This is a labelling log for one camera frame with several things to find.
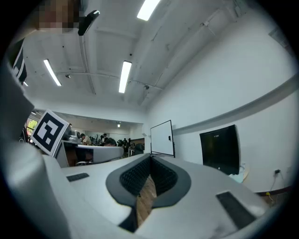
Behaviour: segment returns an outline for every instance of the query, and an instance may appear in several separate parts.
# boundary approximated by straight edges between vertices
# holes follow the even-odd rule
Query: wooden surface
[[[157,197],[155,183],[149,176],[140,192],[140,197],[137,196],[137,225],[145,221],[151,212],[153,201]]]

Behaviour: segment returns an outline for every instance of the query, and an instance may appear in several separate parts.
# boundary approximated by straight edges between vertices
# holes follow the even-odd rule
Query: television screen
[[[223,173],[239,174],[239,141],[235,125],[200,134],[203,164]]]

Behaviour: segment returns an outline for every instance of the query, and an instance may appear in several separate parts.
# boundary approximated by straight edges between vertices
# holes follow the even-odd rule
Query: ceiling light
[[[137,18],[147,21],[155,10],[159,1],[160,0],[145,0],[137,15]]]
[[[56,83],[58,86],[61,86],[60,82],[58,81],[57,77],[56,77],[55,74],[54,74],[54,71],[53,71],[53,69],[52,69],[52,67],[51,67],[51,65],[50,65],[49,60],[47,59],[47,60],[44,60],[43,62],[45,63],[45,65],[46,65],[46,67],[47,67],[47,69],[48,69],[50,75],[52,76],[53,80],[55,81],[55,83]]]
[[[126,62],[126,61],[123,62],[122,70],[121,70],[121,82],[119,88],[120,93],[124,93],[126,90],[126,85],[127,85],[131,65],[132,65],[131,62]]]

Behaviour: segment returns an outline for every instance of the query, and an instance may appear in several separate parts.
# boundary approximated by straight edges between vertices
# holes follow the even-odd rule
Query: office room
[[[14,92],[7,104],[17,102],[1,130],[16,138],[4,178],[36,229],[49,238],[254,236],[286,204],[298,171],[298,62],[257,2],[66,1],[78,2],[72,29],[47,25],[43,13],[61,7],[47,2],[1,72]],[[35,189],[23,195],[18,184],[35,174],[54,212],[41,221]]]

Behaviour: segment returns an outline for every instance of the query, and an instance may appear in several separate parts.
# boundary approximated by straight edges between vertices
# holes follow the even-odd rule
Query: black mesh grille
[[[178,180],[178,175],[175,171],[155,159],[151,160],[150,175],[154,180],[157,196],[171,189]]]
[[[137,196],[150,175],[150,158],[143,160],[136,166],[122,173],[120,182],[122,186]]]

